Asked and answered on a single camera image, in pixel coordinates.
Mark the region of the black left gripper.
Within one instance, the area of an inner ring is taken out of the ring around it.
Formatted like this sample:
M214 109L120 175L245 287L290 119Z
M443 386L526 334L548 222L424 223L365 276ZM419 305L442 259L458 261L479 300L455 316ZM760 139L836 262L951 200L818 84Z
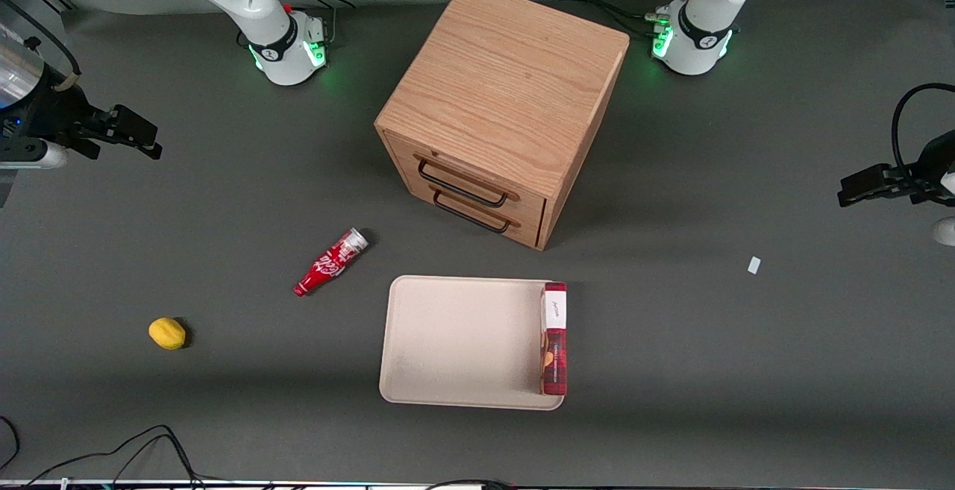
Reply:
M918 159L907 164L907 170L931 201L954 204L953 192L942 184L953 164L954 131L949 131L929 141ZM838 201L840 207L852 207L862 201L894 200L908 195L907 181L898 167L874 164L840 181Z

